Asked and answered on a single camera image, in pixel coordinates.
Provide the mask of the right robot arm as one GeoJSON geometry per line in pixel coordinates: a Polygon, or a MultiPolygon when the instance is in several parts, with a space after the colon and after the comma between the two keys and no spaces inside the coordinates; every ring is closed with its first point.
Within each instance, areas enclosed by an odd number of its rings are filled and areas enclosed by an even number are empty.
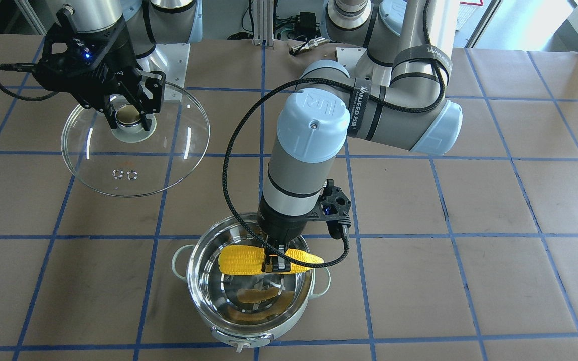
{"type": "Polygon", "coordinates": [[[111,97],[124,97],[145,132],[163,104],[166,72],[140,63],[159,44],[202,39],[200,1],[49,1],[55,23],[48,29],[32,74],[47,91],[71,94],[85,109],[104,114],[110,128],[122,124],[111,97]]]}

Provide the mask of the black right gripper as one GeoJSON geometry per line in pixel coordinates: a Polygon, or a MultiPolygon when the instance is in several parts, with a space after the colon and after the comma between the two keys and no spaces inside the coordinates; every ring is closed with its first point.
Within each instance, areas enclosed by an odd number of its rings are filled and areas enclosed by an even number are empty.
{"type": "Polygon", "coordinates": [[[118,128],[112,95],[122,95],[138,111],[144,130],[163,104],[166,74],[138,70],[126,23],[92,33],[74,34],[54,23],[48,30],[35,80],[47,91],[67,92],[85,109],[103,113],[118,128]]]}

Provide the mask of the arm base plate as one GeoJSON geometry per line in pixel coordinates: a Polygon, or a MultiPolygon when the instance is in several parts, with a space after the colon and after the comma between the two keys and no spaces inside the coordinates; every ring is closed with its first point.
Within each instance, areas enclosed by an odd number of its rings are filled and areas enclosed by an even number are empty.
{"type": "Polygon", "coordinates": [[[138,63],[145,71],[163,71],[167,81],[185,87],[191,44],[158,44],[151,54],[138,63]]]}
{"type": "Polygon", "coordinates": [[[347,71],[351,74],[355,71],[356,64],[361,59],[361,57],[366,53],[366,48],[353,48],[353,47],[336,47],[335,56],[337,62],[339,62],[347,71]]]}

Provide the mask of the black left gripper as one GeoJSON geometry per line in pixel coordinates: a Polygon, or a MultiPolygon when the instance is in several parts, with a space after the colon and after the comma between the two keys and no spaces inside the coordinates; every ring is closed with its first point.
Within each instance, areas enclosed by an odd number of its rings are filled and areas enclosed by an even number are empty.
{"type": "Polygon", "coordinates": [[[264,249],[263,273],[289,273],[291,262],[285,260],[280,254],[287,251],[291,240],[301,236],[305,226],[310,221],[310,212],[292,216],[276,211],[273,208],[259,208],[257,211],[257,224],[263,232],[264,241],[273,245],[276,251],[266,247],[264,249]]]}

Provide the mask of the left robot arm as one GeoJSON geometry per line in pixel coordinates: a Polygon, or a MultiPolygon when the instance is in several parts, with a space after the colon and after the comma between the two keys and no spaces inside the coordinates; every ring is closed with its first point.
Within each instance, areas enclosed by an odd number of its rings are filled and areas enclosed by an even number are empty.
{"type": "Polygon", "coordinates": [[[353,73],[335,60],[311,63],[236,126],[223,162],[223,194],[257,245],[227,245],[218,256],[223,274],[303,273],[347,257],[348,199],[326,176],[348,137],[429,155],[452,148],[463,123],[461,107],[447,100],[458,12],[458,1],[326,2],[328,36],[365,51],[353,73]],[[253,112],[289,87],[295,91],[277,121],[257,233],[232,203],[230,157],[253,112]]]}

